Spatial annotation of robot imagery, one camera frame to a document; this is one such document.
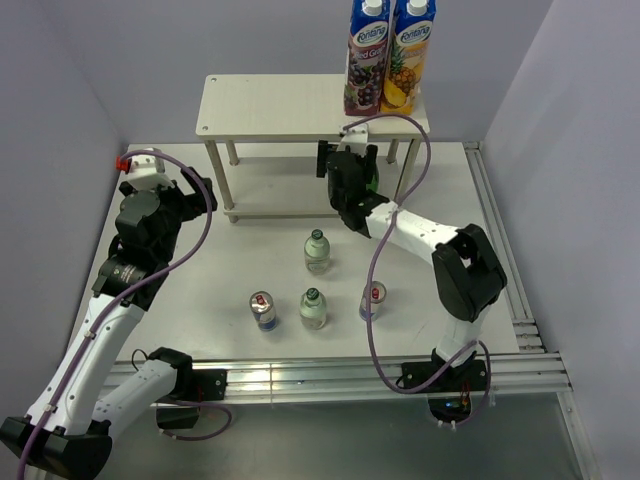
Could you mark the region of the beige two-tier shelf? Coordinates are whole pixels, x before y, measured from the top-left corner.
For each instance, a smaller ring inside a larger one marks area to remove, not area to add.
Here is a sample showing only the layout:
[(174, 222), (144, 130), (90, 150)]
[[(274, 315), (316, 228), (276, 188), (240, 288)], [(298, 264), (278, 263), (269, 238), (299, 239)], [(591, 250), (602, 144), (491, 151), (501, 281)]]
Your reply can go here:
[(340, 74), (206, 78), (195, 132), (230, 223), (337, 218), (316, 155), (318, 141), (339, 142), (352, 121), (342, 94)]

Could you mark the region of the pineapple juice carton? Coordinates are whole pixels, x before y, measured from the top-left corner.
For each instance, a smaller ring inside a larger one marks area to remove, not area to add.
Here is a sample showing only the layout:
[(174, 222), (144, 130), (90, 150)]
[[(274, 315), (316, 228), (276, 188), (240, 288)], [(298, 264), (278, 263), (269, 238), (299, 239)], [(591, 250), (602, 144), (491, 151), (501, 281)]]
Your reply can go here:
[(411, 114), (415, 108), (419, 82), (424, 71), (433, 23), (434, 0), (395, 3), (384, 76), (381, 112)]

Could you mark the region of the dark green gold-cap bottle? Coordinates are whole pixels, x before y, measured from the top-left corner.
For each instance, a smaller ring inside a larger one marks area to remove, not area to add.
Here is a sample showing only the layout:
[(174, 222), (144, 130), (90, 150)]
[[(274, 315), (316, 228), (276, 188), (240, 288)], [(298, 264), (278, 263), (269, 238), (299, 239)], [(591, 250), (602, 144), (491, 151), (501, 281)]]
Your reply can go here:
[(377, 167), (374, 168), (374, 171), (371, 175), (371, 178), (366, 184), (366, 188), (369, 191), (377, 193), (379, 190), (379, 169)]

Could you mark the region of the aluminium rail frame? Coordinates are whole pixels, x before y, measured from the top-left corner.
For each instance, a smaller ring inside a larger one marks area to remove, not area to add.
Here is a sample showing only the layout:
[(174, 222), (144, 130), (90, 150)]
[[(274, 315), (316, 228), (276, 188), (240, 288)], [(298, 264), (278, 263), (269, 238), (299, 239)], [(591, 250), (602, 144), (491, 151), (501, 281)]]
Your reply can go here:
[[(304, 243), (314, 229), (330, 242), (326, 272), (305, 266)], [(382, 377), (396, 378), (405, 362), (425, 362), (443, 334), (446, 313), (432, 270), (400, 248), (387, 246), (376, 272), (388, 287), (374, 331), (379, 362), (368, 351), (357, 309), (375, 243), (325, 222), (240, 220), (222, 211), (211, 222), (187, 224), (178, 251), (188, 261), (169, 276), (151, 310), (129, 335), (100, 391), (107, 395), (132, 378), (126, 356), (134, 348), (166, 346), (192, 356), (205, 373), (224, 369), (230, 403), (302, 403), (389, 399)], [(299, 303), (309, 288), (326, 298), (319, 330), (301, 322)], [(259, 330), (249, 299), (274, 300), (277, 326)]]

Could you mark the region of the right silver blue can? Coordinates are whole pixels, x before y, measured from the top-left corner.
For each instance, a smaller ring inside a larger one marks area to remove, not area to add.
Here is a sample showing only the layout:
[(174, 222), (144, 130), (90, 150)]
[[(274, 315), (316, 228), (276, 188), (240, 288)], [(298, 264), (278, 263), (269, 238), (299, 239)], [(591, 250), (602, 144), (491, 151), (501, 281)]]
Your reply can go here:
[(361, 319), (375, 321), (386, 297), (387, 289), (382, 282), (373, 280), (370, 286), (365, 286), (359, 306)]

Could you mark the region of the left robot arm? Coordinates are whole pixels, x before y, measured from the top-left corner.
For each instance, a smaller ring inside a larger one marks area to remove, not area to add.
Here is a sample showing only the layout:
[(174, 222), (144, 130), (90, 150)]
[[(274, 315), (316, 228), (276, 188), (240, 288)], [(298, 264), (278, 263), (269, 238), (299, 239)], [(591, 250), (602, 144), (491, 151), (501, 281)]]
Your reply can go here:
[(29, 466), (66, 479), (93, 479), (103, 469), (119, 433), (150, 404), (194, 395), (191, 356), (160, 347), (132, 378), (101, 398), (100, 391), (122, 346), (149, 311), (170, 271), (184, 223), (217, 209), (212, 182), (193, 168), (181, 174), (182, 192), (153, 171), (120, 184), (123, 199), (116, 233), (92, 286), (83, 323), (46, 389), (22, 417), (8, 417), (1, 441), (19, 459), (18, 478)]

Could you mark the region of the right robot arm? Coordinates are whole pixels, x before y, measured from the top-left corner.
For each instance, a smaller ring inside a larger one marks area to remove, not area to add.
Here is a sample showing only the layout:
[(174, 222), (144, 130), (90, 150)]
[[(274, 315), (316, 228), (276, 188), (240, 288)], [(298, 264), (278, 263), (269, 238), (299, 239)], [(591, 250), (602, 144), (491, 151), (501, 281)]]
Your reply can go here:
[(438, 298), (448, 314), (445, 333), (431, 354), (433, 374), (413, 387), (391, 381), (386, 386), (405, 395), (435, 385), (452, 390), (466, 379), (477, 350), (486, 347), (479, 339), (482, 323), (506, 288), (507, 276), (481, 227), (431, 221), (371, 190), (376, 157), (374, 145), (358, 154), (321, 140), (316, 175), (327, 180), (330, 205), (348, 229), (380, 247), (392, 243), (432, 267)]

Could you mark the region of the clear bottle green cap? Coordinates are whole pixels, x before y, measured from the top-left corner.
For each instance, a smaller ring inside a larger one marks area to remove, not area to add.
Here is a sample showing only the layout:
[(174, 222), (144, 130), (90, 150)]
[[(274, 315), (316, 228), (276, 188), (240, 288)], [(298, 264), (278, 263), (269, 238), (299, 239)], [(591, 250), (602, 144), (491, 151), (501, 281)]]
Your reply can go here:
[(314, 229), (304, 243), (304, 260), (307, 270), (322, 274), (330, 264), (330, 242), (320, 229)]
[(327, 302), (317, 288), (311, 287), (301, 295), (299, 315), (307, 329), (319, 330), (324, 327), (327, 320)]

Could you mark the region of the red grape juice carton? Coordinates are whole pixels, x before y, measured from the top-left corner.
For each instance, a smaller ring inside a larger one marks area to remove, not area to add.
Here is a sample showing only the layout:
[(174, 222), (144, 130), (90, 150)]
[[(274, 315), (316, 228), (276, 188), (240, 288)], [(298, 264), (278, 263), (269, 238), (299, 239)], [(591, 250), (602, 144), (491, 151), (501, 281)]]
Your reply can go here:
[(347, 116), (370, 116), (379, 111), (389, 29), (389, 1), (353, 2), (343, 92)]

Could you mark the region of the left silver blue can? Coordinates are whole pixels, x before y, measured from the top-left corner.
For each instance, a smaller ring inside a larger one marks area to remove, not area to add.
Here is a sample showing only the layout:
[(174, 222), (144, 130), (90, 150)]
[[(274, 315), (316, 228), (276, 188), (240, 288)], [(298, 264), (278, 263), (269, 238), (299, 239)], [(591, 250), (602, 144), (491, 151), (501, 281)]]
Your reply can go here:
[(268, 332), (277, 326), (275, 303), (268, 292), (253, 293), (249, 299), (249, 306), (260, 331)]

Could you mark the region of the clear bottle green cap front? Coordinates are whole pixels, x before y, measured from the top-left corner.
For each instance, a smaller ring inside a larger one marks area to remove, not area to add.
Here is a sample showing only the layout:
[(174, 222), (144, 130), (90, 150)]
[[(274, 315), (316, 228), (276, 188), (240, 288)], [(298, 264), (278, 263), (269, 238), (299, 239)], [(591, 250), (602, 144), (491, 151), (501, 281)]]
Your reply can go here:
[(301, 295), (299, 315), (307, 329), (319, 330), (324, 327), (327, 320), (327, 302), (317, 288), (311, 287)]

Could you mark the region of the silver blue can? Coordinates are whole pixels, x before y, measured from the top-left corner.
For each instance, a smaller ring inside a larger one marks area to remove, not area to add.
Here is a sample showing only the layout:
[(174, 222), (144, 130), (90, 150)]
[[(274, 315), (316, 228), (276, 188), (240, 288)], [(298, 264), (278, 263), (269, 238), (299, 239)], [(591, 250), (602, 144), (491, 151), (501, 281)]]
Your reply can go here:
[(260, 331), (268, 332), (277, 326), (275, 303), (268, 292), (253, 293), (249, 299), (249, 306)]
[(373, 280), (370, 286), (365, 286), (359, 306), (361, 319), (375, 321), (386, 297), (387, 289), (382, 282)]

